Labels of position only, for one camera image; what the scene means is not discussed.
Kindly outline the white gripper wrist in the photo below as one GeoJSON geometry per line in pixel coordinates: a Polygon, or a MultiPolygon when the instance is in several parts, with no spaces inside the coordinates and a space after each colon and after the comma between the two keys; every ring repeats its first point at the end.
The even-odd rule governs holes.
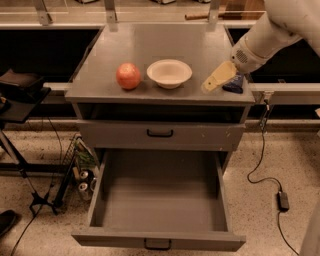
{"type": "Polygon", "coordinates": [[[249,35],[243,36],[231,51],[231,60],[221,63],[202,83],[204,93],[230,82],[237,73],[251,73],[267,62],[267,44],[263,38],[254,38],[249,35]]]}

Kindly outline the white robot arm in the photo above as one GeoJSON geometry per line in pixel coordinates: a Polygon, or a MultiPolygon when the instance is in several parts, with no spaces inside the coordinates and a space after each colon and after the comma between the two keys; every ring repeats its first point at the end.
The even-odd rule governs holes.
{"type": "Polygon", "coordinates": [[[225,86],[239,74],[256,71],[278,51],[304,39],[320,55],[320,0],[264,0],[265,13],[232,47],[201,87],[225,86]]]}

